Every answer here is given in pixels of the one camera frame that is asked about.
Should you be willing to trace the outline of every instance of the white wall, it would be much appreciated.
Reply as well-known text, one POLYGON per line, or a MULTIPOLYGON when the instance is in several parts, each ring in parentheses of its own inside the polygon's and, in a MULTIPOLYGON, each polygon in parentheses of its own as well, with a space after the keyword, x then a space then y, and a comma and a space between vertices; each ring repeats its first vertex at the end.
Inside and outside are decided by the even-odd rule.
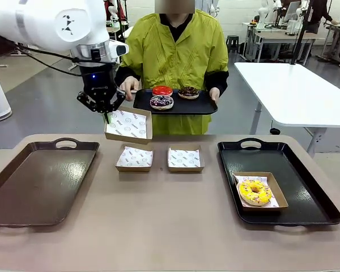
MULTIPOLYGON (((272 8, 273 0, 268 1, 272 8)), ((247 31, 247 27, 242 25, 242 22, 250 22, 258 15, 261 0, 219 0, 219 7, 220 13, 217 19, 223 27, 224 35, 238 35, 242 43, 247 31)), ((130 25, 133 26, 138 19, 154 12, 154 0, 128 0, 127 12, 130 25)), ((340 20, 340 0, 333 0, 330 14, 335 20, 340 20)), ((270 12, 267 19, 272 20, 274 17, 275 14, 270 12)), ((325 37, 327 35, 327 30, 323 25, 320 27, 319 34, 325 37)))

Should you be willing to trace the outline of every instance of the paper food box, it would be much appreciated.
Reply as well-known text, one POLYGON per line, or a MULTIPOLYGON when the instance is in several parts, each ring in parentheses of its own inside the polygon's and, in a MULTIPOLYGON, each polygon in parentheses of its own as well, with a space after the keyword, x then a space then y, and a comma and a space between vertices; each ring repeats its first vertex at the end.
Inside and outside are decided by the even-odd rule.
POLYGON ((150 145, 126 143, 121 146, 116 168, 120 172, 149 172, 154 158, 150 145))
POLYGON ((278 186, 278 183, 272 173, 269 172, 234 172, 234 181, 237 185, 237 191, 242 202, 243 210, 248 211, 281 211, 288 207, 288 203, 278 186), (239 185, 245 180, 259 180, 267 185, 271 192, 272 198, 268 204, 264 206, 253 206, 247 203, 239 193, 239 185))
POLYGON ((119 107, 105 121, 106 139, 146 145, 152 140, 151 112, 147 110, 119 107))
POLYGON ((205 167, 198 144, 172 144, 168 148, 170 172, 202 172, 205 167))

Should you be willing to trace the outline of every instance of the yellow icing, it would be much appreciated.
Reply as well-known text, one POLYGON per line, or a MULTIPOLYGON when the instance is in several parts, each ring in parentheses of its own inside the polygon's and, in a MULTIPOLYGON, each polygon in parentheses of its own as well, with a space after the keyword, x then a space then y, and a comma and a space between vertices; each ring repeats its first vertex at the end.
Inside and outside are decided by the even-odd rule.
POLYGON ((240 195, 247 202, 262 206, 270 202, 271 189, 258 180, 246 180, 239 186, 240 195))

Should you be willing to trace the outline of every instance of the empty tray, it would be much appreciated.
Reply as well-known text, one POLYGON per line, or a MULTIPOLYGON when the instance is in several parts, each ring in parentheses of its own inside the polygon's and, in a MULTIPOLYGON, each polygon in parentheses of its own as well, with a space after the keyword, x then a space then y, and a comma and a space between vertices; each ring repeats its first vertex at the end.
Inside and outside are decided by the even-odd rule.
POLYGON ((28 144, 0 173, 0 227, 63 221, 98 148, 71 138, 28 144), (76 147, 57 147, 62 141, 76 147))
POLYGON ((239 142, 221 142, 218 148, 236 210, 243 221, 281 226, 340 223, 340 212, 334 203, 287 144, 248 138, 239 142), (249 141, 258 142, 261 147, 242 147, 249 141), (288 208, 279 212, 245 211, 232 178, 233 172, 271 172, 288 208))
POLYGON ((200 91, 199 97, 194 100, 179 97, 179 90, 173 90, 174 106, 168 110, 156 110, 150 106, 152 90, 145 89, 136 93, 134 108, 144 109, 157 115, 210 115, 218 110, 216 103, 206 91, 200 91))

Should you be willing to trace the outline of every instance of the white wax paper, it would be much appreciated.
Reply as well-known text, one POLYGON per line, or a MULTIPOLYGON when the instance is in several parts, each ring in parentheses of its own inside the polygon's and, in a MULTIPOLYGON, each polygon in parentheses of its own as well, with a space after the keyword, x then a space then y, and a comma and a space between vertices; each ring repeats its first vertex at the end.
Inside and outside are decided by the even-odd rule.
POLYGON ((145 115, 117 110, 109 117, 110 123, 106 127, 107 133, 146 139, 145 115))
POLYGON ((185 151, 169 149, 168 161, 170 167, 196 168, 200 167, 199 150, 185 151))
POLYGON ((153 151, 141 150, 126 146, 116 166, 119 167, 150 167, 153 151))
MULTIPOLYGON (((238 183, 237 183, 237 191, 239 193, 239 189, 238 189, 238 184, 242 184, 244 181, 246 180, 259 180, 260 182, 262 182, 265 186, 268 186, 268 183, 267 183, 267 177, 252 177, 252 176, 249 176, 249 177, 245 177, 245 176, 235 176, 238 183)), ((278 202, 276 200, 276 198, 274 197, 274 194, 272 193, 272 198, 270 200, 270 202, 266 205, 263 205, 263 206, 253 206, 253 205, 250 205, 248 204, 243 198, 242 196, 240 195, 239 193, 239 197, 240 197, 240 200, 242 202, 242 205, 243 207, 263 207, 263 208, 278 208, 279 205, 278 205, 278 202)))

